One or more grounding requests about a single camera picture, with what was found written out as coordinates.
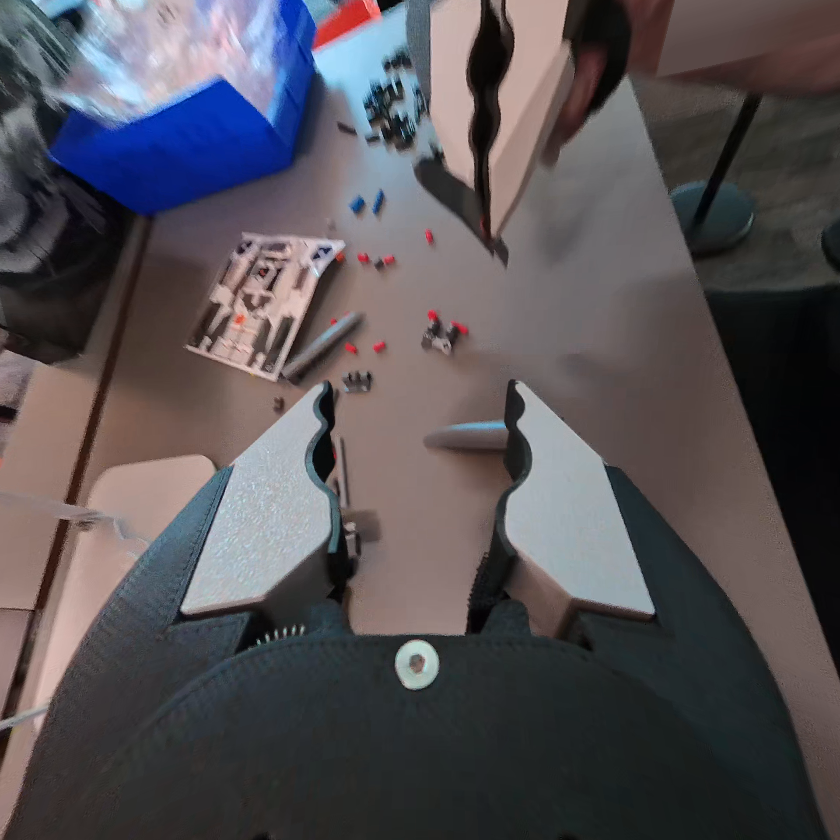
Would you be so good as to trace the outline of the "pile of black lego pieces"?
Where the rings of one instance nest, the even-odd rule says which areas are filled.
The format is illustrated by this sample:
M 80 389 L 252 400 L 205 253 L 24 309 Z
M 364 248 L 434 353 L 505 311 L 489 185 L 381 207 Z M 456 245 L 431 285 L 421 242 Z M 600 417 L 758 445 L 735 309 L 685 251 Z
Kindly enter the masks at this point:
M 382 144 L 397 152 L 414 147 L 429 108 L 407 45 L 383 58 L 381 75 L 371 80 L 362 106 L 368 145 Z

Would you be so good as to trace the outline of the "blue plastic bin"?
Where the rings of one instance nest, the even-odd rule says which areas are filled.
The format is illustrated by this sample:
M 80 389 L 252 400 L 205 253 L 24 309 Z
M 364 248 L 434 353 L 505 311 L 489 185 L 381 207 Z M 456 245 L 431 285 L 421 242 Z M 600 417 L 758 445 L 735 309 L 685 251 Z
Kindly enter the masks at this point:
M 71 112 L 49 158 L 144 216 L 285 170 L 308 108 L 316 24 L 304 2 L 274 2 L 272 10 L 279 69 L 267 116 L 218 78 L 123 127 Z

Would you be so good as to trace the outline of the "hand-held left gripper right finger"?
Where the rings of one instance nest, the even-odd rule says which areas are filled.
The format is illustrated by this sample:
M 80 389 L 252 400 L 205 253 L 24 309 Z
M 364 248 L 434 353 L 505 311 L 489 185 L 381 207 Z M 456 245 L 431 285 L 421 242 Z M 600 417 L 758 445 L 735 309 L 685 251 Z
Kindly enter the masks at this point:
M 521 603 L 532 633 L 562 638 L 578 613 L 648 623 L 655 604 L 605 461 L 536 393 L 507 385 L 498 500 L 482 559 L 482 621 Z

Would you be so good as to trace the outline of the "grey and red lego assembly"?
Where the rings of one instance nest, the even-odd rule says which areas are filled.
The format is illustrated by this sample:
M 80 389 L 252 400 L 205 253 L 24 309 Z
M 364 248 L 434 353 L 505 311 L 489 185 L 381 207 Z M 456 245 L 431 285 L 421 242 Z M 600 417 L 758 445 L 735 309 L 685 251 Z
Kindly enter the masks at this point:
M 450 355 L 461 337 L 469 335 L 469 328 L 462 322 L 445 322 L 438 312 L 433 309 L 427 311 L 427 325 L 423 331 L 421 346 L 424 350 L 435 349 L 442 354 Z

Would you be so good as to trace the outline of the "lego sticker sheet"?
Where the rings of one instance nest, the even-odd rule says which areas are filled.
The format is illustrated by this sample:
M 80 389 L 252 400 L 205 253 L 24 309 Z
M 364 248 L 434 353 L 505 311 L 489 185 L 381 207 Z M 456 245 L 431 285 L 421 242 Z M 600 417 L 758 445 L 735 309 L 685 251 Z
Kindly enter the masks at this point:
M 320 279 L 346 246 L 335 238 L 242 233 L 213 280 L 185 350 L 277 382 Z

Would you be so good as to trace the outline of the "dark grey lego wedge panel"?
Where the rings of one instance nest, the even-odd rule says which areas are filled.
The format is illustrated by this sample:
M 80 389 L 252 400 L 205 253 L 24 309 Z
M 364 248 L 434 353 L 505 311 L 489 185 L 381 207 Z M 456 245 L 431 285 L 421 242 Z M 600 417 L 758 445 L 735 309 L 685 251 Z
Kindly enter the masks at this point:
M 508 429 L 502 420 L 458 423 L 425 435 L 423 444 L 455 452 L 501 452 L 508 446 Z

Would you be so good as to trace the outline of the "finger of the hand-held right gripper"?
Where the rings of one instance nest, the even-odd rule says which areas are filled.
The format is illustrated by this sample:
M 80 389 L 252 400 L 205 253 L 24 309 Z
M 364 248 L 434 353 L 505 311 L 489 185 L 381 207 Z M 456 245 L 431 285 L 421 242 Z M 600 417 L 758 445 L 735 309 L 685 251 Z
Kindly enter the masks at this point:
M 490 2 L 502 72 L 490 84 L 486 223 L 498 239 L 519 203 L 574 78 L 569 1 Z
M 430 117 L 451 174 L 478 191 L 472 126 L 476 94 L 469 82 L 470 58 L 487 2 L 441 1 L 430 8 Z

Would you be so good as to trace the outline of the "person's right forearm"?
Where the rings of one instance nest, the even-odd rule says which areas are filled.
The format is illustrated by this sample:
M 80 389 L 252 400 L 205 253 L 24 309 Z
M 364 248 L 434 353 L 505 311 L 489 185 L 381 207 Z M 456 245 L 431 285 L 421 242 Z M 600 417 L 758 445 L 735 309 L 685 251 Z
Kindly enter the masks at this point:
M 762 95 L 839 89 L 838 1 L 625 2 L 627 70 Z

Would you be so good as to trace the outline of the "lego set box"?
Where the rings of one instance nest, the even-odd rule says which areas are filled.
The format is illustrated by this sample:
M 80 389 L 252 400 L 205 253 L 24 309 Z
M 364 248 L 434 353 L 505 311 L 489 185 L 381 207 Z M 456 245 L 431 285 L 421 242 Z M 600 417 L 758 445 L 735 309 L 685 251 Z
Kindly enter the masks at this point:
M 51 160 L 44 129 L 60 122 L 2 94 L 2 350 L 43 364 L 86 349 L 134 220 Z

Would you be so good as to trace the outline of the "framed marker sign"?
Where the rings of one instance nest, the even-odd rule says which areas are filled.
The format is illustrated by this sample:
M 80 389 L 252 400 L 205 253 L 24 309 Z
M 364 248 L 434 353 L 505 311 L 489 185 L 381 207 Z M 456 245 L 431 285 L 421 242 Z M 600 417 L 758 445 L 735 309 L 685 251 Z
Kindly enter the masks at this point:
M 669 194 L 686 246 L 695 259 L 734 249 L 751 232 L 755 203 L 727 177 L 762 99 L 755 93 L 746 96 L 708 178 L 679 185 Z

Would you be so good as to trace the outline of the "crumpled clear plastic bags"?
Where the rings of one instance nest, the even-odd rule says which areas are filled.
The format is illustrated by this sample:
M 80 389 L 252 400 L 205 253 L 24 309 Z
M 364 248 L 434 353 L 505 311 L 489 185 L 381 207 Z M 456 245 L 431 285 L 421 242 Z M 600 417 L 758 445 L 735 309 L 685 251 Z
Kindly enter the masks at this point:
M 116 127 L 225 81 L 268 117 L 290 42 L 280 2 L 85 2 L 55 93 Z

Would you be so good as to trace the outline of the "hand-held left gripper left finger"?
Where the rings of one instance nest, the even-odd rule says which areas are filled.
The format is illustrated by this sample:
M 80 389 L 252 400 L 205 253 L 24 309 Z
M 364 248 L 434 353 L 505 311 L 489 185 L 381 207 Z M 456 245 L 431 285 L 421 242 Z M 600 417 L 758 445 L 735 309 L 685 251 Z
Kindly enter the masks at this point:
M 307 621 L 344 588 L 335 466 L 333 387 L 298 399 L 232 463 L 181 614 L 188 620 L 254 613 Z

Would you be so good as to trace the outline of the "grey lego panel with holes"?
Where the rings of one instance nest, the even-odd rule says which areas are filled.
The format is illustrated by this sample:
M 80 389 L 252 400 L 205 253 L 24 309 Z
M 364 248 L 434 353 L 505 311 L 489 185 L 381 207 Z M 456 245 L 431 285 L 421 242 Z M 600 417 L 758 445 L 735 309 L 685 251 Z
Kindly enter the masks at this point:
M 324 356 L 345 341 L 352 331 L 362 324 L 364 318 L 364 312 L 352 311 L 331 324 L 297 356 L 286 363 L 280 371 L 280 378 L 291 384 L 299 383 Z

